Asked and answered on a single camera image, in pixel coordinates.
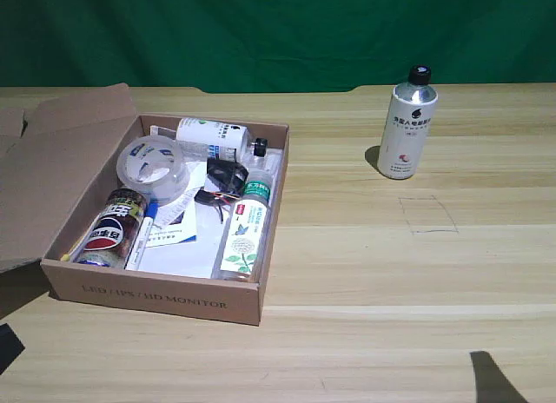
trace blue marker cap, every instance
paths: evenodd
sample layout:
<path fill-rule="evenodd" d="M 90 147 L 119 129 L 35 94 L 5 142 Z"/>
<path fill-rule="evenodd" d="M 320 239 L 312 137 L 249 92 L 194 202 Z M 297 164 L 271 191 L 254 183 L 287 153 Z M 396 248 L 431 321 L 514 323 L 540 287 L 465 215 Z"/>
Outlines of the blue marker cap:
<path fill-rule="evenodd" d="M 145 212 L 145 217 L 148 216 L 149 218 L 155 219 L 156 212 L 158 212 L 158 202 L 157 201 L 152 201 L 147 206 L 147 212 Z"/>

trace wood grain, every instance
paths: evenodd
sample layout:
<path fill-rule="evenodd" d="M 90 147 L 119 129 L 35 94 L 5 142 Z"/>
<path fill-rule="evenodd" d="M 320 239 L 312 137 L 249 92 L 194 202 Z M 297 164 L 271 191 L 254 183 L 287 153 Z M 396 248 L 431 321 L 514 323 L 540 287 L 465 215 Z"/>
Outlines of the wood grain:
<path fill-rule="evenodd" d="M 437 89 L 422 163 L 402 182 L 366 160 L 388 86 L 133 89 L 142 112 L 290 124 L 262 324 L 45 294 L 3 319 L 27 349 L 0 401 L 472 403 L 479 350 L 527 401 L 556 401 L 556 85 Z M 0 107 L 71 91 L 0 89 Z"/>

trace cardboard box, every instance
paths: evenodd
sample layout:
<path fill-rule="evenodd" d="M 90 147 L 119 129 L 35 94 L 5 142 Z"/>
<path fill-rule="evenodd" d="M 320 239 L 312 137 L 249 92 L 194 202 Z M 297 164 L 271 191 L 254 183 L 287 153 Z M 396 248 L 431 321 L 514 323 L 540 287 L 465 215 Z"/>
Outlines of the cardboard box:
<path fill-rule="evenodd" d="M 57 298 L 107 307 L 178 314 L 258 325 L 268 278 L 275 227 L 288 159 L 285 124 L 226 121 L 246 125 L 268 146 L 284 150 L 273 194 L 269 233 L 260 278 L 256 283 L 196 279 L 132 272 L 62 262 L 119 186 L 116 160 L 151 125 L 176 129 L 180 117 L 138 115 L 129 88 L 118 84 L 41 103 L 22 126 L 20 115 L 0 116 L 3 217 L 0 268 L 41 260 Z"/>

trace black cap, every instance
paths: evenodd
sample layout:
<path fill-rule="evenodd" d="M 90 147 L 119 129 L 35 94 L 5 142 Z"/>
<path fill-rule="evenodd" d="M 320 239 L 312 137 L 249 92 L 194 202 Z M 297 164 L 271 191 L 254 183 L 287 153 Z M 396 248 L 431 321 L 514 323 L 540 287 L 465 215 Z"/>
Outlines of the black cap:
<path fill-rule="evenodd" d="M 267 154 L 268 140 L 266 138 L 257 138 L 255 140 L 255 148 L 253 154 L 257 157 L 264 157 Z"/>
<path fill-rule="evenodd" d="M 407 81 L 417 86 L 424 86 L 431 81 L 431 69 L 427 66 L 413 66 L 409 70 Z"/>

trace white plastic bottle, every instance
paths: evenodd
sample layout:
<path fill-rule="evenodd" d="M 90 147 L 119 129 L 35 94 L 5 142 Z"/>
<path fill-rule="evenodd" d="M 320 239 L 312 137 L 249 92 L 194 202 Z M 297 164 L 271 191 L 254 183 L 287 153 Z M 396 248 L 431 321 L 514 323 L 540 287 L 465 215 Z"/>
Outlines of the white plastic bottle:
<path fill-rule="evenodd" d="M 255 139 L 243 125 L 186 117 L 181 119 L 175 139 L 190 154 L 241 162 Z"/>
<path fill-rule="evenodd" d="M 430 79 L 427 66 L 413 66 L 392 91 L 377 164 L 386 177 L 407 179 L 417 170 L 438 101 Z"/>

